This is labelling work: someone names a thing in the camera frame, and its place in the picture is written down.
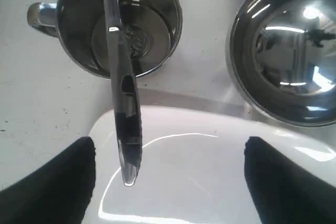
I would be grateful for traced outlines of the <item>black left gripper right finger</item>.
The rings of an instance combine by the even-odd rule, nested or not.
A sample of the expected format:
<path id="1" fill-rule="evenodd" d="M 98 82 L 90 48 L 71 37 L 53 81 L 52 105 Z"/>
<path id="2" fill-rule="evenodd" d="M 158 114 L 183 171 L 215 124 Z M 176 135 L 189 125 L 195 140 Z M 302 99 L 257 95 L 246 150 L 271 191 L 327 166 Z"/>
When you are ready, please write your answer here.
<path id="1" fill-rule="evenodd" d="M 262 223 L 335 223 L 335 187 L 251 136 L 244 175 Z"/>

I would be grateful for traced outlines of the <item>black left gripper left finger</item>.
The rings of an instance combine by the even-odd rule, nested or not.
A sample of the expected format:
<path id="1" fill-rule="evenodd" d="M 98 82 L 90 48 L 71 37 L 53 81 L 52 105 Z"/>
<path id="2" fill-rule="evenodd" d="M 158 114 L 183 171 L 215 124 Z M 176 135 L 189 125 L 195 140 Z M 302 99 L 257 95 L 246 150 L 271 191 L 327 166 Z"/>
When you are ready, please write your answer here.
<path id="1" fill-rule="evenodd" d="M 82 223 L 96 183 L 96 149 L 81 137 L 1 191 L 1 223 Z"/>

